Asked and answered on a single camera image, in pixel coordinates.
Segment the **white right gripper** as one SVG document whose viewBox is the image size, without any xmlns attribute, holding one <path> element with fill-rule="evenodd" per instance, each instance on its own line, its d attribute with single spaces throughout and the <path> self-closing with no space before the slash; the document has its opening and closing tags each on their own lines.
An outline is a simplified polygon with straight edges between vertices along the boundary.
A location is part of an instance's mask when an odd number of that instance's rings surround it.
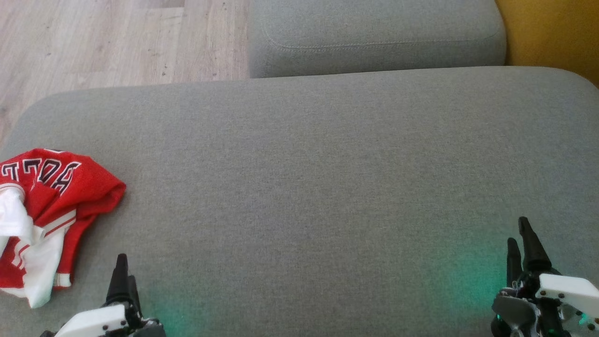
<svg viewBox="0 0 599 337">
<path fill-rule="evenodd" d="M 507 239 L 506 284 L 492 303 L 494 337 L 590 337 L 598 335 L 598 288 L 585 278 L 553 273 L 529 219 L 518 219 L 524 260 Z"/>
</svg>

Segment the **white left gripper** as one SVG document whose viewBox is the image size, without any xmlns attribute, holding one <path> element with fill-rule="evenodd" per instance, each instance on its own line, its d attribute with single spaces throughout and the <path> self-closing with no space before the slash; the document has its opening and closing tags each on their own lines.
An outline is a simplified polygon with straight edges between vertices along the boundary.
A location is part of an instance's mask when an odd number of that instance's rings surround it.
<svg viewBox="0 0 599 337">
<path fill-rule="evenodd" d="M 166 337 L 163 324 L 141 314 L 135 276 L 128 273 L 126 254 L 118 254 L 105 307 L 75 314 L 58 331 L 45 330 L 41 337 Z"/>
</svg>

